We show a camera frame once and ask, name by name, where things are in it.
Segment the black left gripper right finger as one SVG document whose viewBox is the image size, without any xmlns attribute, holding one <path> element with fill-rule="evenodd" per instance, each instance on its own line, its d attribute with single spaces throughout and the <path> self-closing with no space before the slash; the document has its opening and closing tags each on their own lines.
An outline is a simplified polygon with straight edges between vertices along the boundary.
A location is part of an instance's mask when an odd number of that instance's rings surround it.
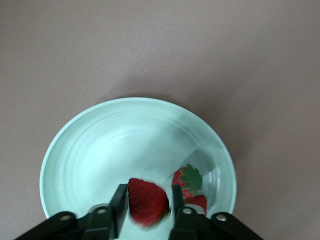
<svg viewBox="0 0 320 240">
<path fill-rule="evenodd" d="M 263 238 L 228 212 L 210 218 L 185 206 L 182 187 L 172 187 L 174 225 L 170 240 L 262 240 Z"/>
</svg>

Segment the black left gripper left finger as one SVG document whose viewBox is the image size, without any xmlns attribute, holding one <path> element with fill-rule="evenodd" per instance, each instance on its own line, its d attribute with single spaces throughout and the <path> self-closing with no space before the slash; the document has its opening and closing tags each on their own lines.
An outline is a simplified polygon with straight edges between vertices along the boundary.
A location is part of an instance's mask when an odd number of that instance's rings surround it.
<svg viewBox="0 0 320 240">
<path fill-rule="evenodd" d="M 128 211 L 128 188 L 120 184 L 110 203 L 94 205 L 78 218 L 75 213 L 61 211 L 27 232 L 18 240 L 115 240 Z"/>
</svg>

